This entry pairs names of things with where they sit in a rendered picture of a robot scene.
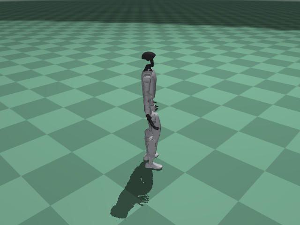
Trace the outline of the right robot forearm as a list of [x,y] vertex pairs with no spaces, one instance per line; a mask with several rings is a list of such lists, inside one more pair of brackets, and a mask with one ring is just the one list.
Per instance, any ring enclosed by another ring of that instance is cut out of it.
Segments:
[[[148,97],[145,95],[144,98],[143,98],[143,103],[144,103],[144,107],[145,107],[145,117],[147,114],[150,115],[151,117],[151,109],[150,109],[150,101],[148,101]],[[146,117],[147,118],[147,117]]]

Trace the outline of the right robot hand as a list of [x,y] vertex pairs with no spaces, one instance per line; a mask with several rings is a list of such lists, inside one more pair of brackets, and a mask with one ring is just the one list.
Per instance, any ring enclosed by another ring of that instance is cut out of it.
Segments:
[[151,120],[152,117],[150,117],[149,114],[147,114],[146,117],[147,117],[147,120],[149,121],[150,125],[151,125],[155,130],[159,130],[159,128],[156,127],[156,126],[153,124],[153,122],[152,122],[152,120]]

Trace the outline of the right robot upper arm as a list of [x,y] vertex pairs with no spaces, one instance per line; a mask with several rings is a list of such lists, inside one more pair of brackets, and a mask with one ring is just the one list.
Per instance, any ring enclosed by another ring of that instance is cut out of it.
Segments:
[[148,97],[148,101],[152,100],[152,95],[149,94],[150,91],[150,83],[151,83],[151,76],[150,74],[145,74],[143,76],[143,92],[144,96],[146,95]]

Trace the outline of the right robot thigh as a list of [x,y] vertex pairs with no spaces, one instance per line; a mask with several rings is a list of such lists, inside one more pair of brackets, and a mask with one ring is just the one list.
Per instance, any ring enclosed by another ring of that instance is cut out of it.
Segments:
[[153,139],[155,141],[155,143],[158,142],[158,139],[159,139],[159,136],[160,136],[160,132],[161,132],[161,124],[160,124],[160,119],[159,119],[159,116],[158,116],[158,113],[157,112],[153,112],[153,110],[151,110],[151,120],[153,122],[153,124],[159,128],[159,130],[155,130],[152,126],[151,126],[151,130],[152,130],[152,134],[153,136],[149,137],[148,138],[148,141],[150,139]]

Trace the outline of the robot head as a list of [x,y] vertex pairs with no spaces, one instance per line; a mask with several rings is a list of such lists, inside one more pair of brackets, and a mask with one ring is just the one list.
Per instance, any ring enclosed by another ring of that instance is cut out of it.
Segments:
[[147,61],[150,60],[150,63],[151,63],[151,64],[147,64],[146,67],[145,67],[145,69],[144,69],[143,71],[147,71],[148,69],[150,69],[149,71],[153,71],[153,70],[151,69],[151,67],[154,67],[154,61],[153,61],[153,58],[154,58],[155,56],[156,56],[156,55],[155,55],[153,52],[145,52],[145,53],[143,53],[142,59],[147,60]]

